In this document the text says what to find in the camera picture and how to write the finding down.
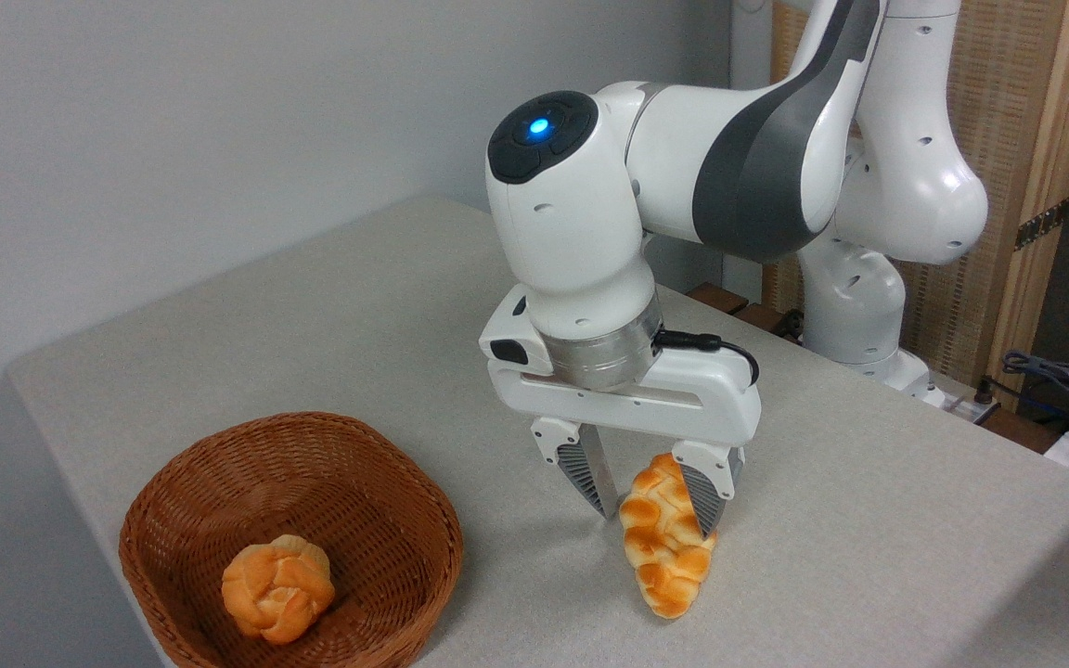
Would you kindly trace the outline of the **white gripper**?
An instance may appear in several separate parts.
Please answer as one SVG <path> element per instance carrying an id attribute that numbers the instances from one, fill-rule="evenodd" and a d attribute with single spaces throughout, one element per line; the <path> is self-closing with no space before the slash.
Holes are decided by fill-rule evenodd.
<path id="1" fill-rule="evenodd" d="M 594 424 L 687 439 L 673 444 L 672 456 L 708 540 L 735 495 L 745 465 L 742 445 L 753 439 L 761 416 L 750 363 L 726 348 L 666 348 L 640 383 L 615 391 L 578 388 L 553 376 L 546 345 L 529 316 L 517 312 L 525 295 L 522 285 L 506 295 L 479 345 L 497 397 L 518 413 L 540 416 L 531 432 L 542 457 L 610 519 L 619 495 Z"/>

